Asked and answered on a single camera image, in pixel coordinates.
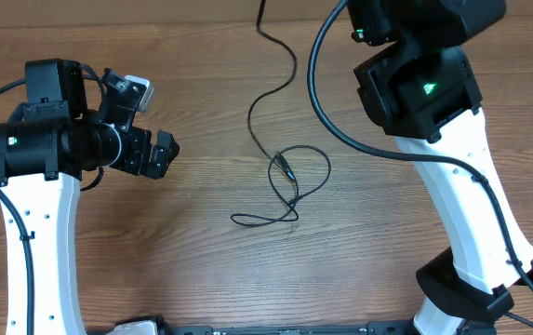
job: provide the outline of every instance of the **wooden surface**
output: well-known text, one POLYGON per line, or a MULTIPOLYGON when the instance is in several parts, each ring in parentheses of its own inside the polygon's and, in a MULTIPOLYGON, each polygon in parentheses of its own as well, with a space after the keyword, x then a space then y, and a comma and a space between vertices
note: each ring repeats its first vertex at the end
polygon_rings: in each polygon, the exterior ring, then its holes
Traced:
MULTIPOLYGON (((320 22, 270 23, 298 54, 298 80, 259 105, 255 130, 270 151, 312 144, 332 160, 330 182, 298 206, 297 224, 244 229, 235 212, 277 215, 267 162, 249 139, 247 107, 286 80, 290 59, 248 23, 0 30, 0 87, 27 60, 60 57, 150 78, 151 113, 137 126, 175 134, 181 153, 160 181, 110 170, 83 194, 76 254, 88 327, 147 314, 174 325, 363 324, 410 318, 423 295, 415 272, 448 246, 415 169, 359 154, 319 124, 305 65, 320 22)), ((320 99, 357 139, 395 149, 366 117, 353 68, 379 49, 356 45, 337 23, 318 68, 320 99)), ((513 212, 533 244, 533 17, 510 17, 465 47, 485 96, 488 137, 513 212)), ((91 105, 99 101, 94 86, 91 105)), ((0 99, 0 122, 25 101, 0 99)), ((287 157, 303 189, 326 172, 317 156, 287 157)), ((85 182, 93 176, 86 175, 85 182)), ((0 210, 0 334, 7 315, 0 210)), ((533 319, 533 296, 513 288, 515 311, 533 319)), ((500 322, 504 334, 531 331, 500 322)))
MULTIPOLYGON (((266 20, 322 20, 337 0, 269 0, 266 20)), ((260 0, 0 0, 0 28, 254 21, 260 0)), ((533 0, 507 0, 533 15, 533 0)), ((349 18, 347 12, 341 14, 349 18)))

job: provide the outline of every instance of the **green light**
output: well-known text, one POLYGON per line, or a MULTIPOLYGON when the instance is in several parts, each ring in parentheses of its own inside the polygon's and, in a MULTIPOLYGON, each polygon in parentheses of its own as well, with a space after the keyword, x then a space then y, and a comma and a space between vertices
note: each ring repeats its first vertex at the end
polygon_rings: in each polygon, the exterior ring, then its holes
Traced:
POLYGON ((423 86, 423 89, 425 89, 425 94, 427 95, 432 94, 436 86, 437 84, 425 84, 425 86, 423 86))

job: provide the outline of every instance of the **wire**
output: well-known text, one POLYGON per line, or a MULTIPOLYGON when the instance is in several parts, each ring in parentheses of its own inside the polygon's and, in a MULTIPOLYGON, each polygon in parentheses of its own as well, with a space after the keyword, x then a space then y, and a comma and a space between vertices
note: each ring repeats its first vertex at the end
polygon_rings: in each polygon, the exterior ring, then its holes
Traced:
POLYGON ((105 170, 102 167, 99 167, 99 174, 97 174, 97 178, 95 178, 94 181, 90 183, 87 187, 83 187, 80 189, 80 192, 86 192, 88 190, 92 190, 93 188, 99 186, 100 181, 102 181, 102 177, 105 174, 105 170))
POLYGON ((366 144, 363 144, 362 142, 356 141, 353 138, 349 137, 347 134, 343 133, 340 129, 338 129, 332 121, 328 118, 324 110, 322 109, 322 106, 320 105, 320 101, 317 98, 317 93, 315 89, 315 65, 317 63, 318 53, 320 52, 320 47, 322 46, 322 43, 324 42, 324 38, 326 36, 327 31, 332 26, 332 23, 337 18, 337 16, 341 13, 341 11, 347 6, 348 0, 340 0, 337 6, 333 9, 333 11, 330 13, 324 24, 322 25, 322 28, 318 32, 318 35, 315 38, 315 41, 313 43, 312 53, 310 54, 310 60, 308 63, 308 74, 307 74, 307 85, 308 85, 308 92, 310 95, 310 101, 312 102, 312 107, 315 110, 316 115, 322 122, 322 124, 334 135, 337 139, 341 140, 343 143, 349 145, 350 147, 354 148, 355 150, 365 153, 365 154, 371 154, 376 157, 381 158, 387 158, 397 161, 407 161, 407 162, 430 162, 430 163, 447 163, 452 164, 460 168, 464 168, 466 171, 471 173, 473 175, 473 179, 481 184, 483 189, 487 193, 487 197, 489 198, 489 201, 491 202, 491 205, 494 208, 494 211, 496 212, 496 216, 498 219, 498 224, 501 229, 501 233, 504 239, 504 244, 506 245, 506 248, 508 250, 508 254, 510 256, 511 262, 516 269, 516 272, 520 275, 522 280, 525 282, 525 284, 530 288, 531 291, 533 291, 533 282, 526 274, 525 270, 523 270, 522 263, 520 260, 518 260, 518 257, 516 256, 516 252, 514 250, 512 239, 510 238, 510 232, 508 231, 508 226, 506 224, 506 219, 504 218, 503 212, 501 210, 500 202, 498 198, 496 197, 496 194, 494 193, 493 189, 489 185, 489 181, 487 178, 478 170, 476 170, 471 165, 460 161, 458 159, 452 158, 452 157, 446 157, 446 156, 437 156, 437 155, 429 155, 429 154, 404 154, 404 153, 395 153, 395 152, 389 152, 381 149, 377 149, 371 146, 368 146, 366 144))
POLYGON ((523 318, 522 316, 518 316, 518 315, 512 314, 510 312, 507 312, 504 315, 510 317, 512 320, 516 320, 516 321, 518 321, 518 322, 520 322, 522 324, 525 324, 525 325, 533 328, 533 322, 523 318))
POLYGON ((268 97, 268 96, 270 96, 270 95, 282 90, 283 88, 289 86, 289 84, 291 84, 293 82, 293 80, 295 79, 295 76, 297 74, 297 57, 295 56, 295 53, 293 52, 293 50, 287 44, 285 44, 285 42, 270 36, 269 34, 265 33, 261 29, 261 23, 262 23, 262 18, 264 16, 264 8, 265 7, 266 7, 266 0, 261 0, 260 1, 260 10, 258 12, 258 18, 256 19, 256 31, 258 32, 258 34, 260 36, 268 39, 269 41, 272 41, 272 42, 276 43, 277 45, 279 45, 281 47, 283 47, 289 53, 289 55, 291 55, 291 58, 293 59, 293 70, 291 72, 291 76, 286 80, 286 82, 283 85, 281 85, 281 86, 279 86, 279 87, 277 87, 277 88, 275 88, 273 90, 270 90, 270 91, 268 91, 266 93, 261 94, 260 96, 258 96, 251 103, 251 105, 249 106, 249 110, 247 111, 247 129, 249 130, 249 134, 251 135, 252 140, 254 142, 256 142, 256 145, 258 145, 258 148, 262 151, 264 156, 266 156, 266 158, 268 158, 270 160, 270 165, 268 166, 268 182, 270 183, 270 186, 273 188, 273 191, 276 194, 276 196, 278 196, 278 198, 285 204, 285 206, 288 208, 288 210, 287 210, 287 212, 284 215, 282 215, 279 218, 267 218, 267 217, 263 217, 263 216, 260 216, 260 215, 244 214, 244 213, 237 213, 237 214, 233 214, 231 216, 231 220, 233 222, 235 222, 235 223, 237 223, 239 225, 248 227, 248 228, 263 227, 263 226, 267 226, 269 224, 273 224, 273 223, 276 223, 276 222, 293 222, 293 221, 299 220, 300 219, 300 215, 295 210, 295 206, 304 197, 306 197, 306 196, 318 191, 319 189, 321 189, 328 182, 328 179, 330 178, 330 173, 332 172, 332 165, 330 163, 330 159, 328 158, 327 154, 325 152, 323 152, 322 150, 320 150, 320 149, 318 149, 316 147, 313 147, 311 145, 295 145, 295 146, 286 148, 285 150, 281 151, 280 153, 277 153, 274 156, 272 156, 261 145, 260 141, 258 140, 258 137, 256 137, 256 134, 254 133, 254 130, 252 129, 252 126, 251 126, 251 115, 254 112, 254 108, 256 107, 258 102, 260 102, 262 99, 264 99, 264 98, 266 98, 266 97, 268 97), (290 152, 292 150, 296 150, 296 149, 308 149, 308 150, 312 150, 312 151, 317 152, 318 154, 322 155, 325 158, 327 166, 328 166, 328 171, 327 171, 326 178, 324 179, 324 181, 322 181, 322 183, 320 183, 317 187, 312 189, 310 192, 305 193, 305 194, 300 194, 300 186, 299 186, 299 182, 298 182, 298 180, 297 180, 297 178, 295 176, 295 173, 293 173, 293 170, 291 169, 291 166, 289 165, 289 163, 287 162, 287 160, 283 156, 284 153, 288 153, 288 152, 290 152), (281 171, 283 171, 285 173, 285 175, 286 175, 286 178, 293 184, 294 191, 295 191, 295 197, 292 198, 291 200, 286 200, 280 194, 280 192, 278 192, 278 189, 276 188, 276 186, 274 186, 273 176, 272 176, 273 165, 276 165, 281 171), (291 219, 288 219, 287 217, 291 213, 293 213, 294 217, 291 218, 291 219), (249 219, 252 219, 254 221, 261 221, 261 222, 259 222, 259 223, 241 222, 237 218, 249 218, 249 219))
MULTIPOLYGON (((10 83, 0 88, 0 94, 9 91, 14 87, 18 87, 26 83, 25 79, 21 79, 10 83)), ((33 253, 31 251, 31 237, 28 234, 24 221, 16 210, 12 202, 0 190, 0 201, 6 206, 9 213, 14 218, 14 222, 20 231, 20 239, 22 240, 22 247, 24 248, 24 260, 26 263, 26 288, 27 288, 27 302, 26 302, 26 334, 34 335, 34 268, 33 268, 33 253)))

